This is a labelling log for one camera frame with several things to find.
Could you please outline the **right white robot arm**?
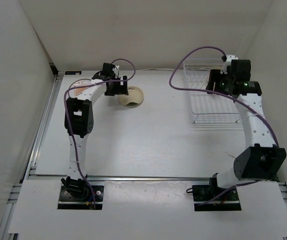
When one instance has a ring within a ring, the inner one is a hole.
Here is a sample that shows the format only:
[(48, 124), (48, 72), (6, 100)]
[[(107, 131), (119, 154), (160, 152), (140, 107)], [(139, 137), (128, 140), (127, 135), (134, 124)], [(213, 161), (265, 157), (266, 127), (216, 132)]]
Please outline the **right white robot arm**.
[(245, 149), (235, 158), (232, 167), (210, 178), (208, 195), (219, 200), (230, 187), (271, 181), (287, 154), (265, 118), (263, 93), (260, 84), (251, 80), (250, 60), (228, 55), (221, 70), (211, 70), (206, 90), (233, 101), (245, 136)]

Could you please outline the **yellow rimmed plate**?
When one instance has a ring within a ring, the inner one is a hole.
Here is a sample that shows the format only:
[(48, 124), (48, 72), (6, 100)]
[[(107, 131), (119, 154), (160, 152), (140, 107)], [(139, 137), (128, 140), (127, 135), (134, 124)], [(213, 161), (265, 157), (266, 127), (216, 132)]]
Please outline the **yellow rimmed plate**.
[(144, 100), (143, 91), (137, 86), (129, 86), (127, 88), (128, 95), (122, 94), (117, 99), (118, 102), (126, 107), (137, 107)]

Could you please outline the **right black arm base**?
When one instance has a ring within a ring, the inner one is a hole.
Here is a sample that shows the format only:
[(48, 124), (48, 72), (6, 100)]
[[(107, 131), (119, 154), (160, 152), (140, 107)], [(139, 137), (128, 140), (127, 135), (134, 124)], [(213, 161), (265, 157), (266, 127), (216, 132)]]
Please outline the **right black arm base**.
[(234, 212), (242, 207), (237, 188), (219, 188), (217, 184), (192, 185), (186, 189), (193, 198), (195, 212)]

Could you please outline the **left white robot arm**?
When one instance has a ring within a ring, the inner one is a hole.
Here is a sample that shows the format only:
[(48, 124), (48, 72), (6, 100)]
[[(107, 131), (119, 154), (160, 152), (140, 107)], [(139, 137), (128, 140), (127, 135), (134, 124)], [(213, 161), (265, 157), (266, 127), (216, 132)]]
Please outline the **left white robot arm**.
[(65, 191), (76, 201), (87, 205), (96, 202), (96, 192), (86, 174), (87, 140), (94, 128), (93, 106), (100, 96), (128, 94), (128, 77), (120, 75), (120, 67), (104, 63), (92, 78), (73, 82), (64, 93), (65, 119), (70, 144), (67, 177), (61, 180)]

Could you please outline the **orange sunburst pattern plate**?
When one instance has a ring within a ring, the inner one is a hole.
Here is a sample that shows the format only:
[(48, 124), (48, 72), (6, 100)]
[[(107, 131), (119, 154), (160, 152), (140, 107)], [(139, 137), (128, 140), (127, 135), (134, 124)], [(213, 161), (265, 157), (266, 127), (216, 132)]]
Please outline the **orange sunburst pattern plate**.
[(70, 86), (69, 86), (69, 92), (68, 92), (68, 96), (70, 98), (75, 98), (78, 95), (80, 95), (84, 90), (88, 89), (88, 87), (86, 87), (87, 85), (90, 85), (92, 82), (91, 79), (89, 78), (82, 78), (79, 80), (74, 81)]

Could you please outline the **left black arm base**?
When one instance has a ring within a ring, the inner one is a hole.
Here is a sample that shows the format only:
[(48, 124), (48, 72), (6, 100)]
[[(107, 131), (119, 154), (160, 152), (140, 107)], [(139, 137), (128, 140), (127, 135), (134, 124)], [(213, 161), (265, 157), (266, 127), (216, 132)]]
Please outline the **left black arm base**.
[(102, 210), (104, 201), (105, 186), (95, 184), (92, 186), (94, 196), (90, 188), (87, 186), (84, 193), (73, 193), (72, 190), (67, 190), (66, 186), (61, 185), (57, 209), (58, 210)]

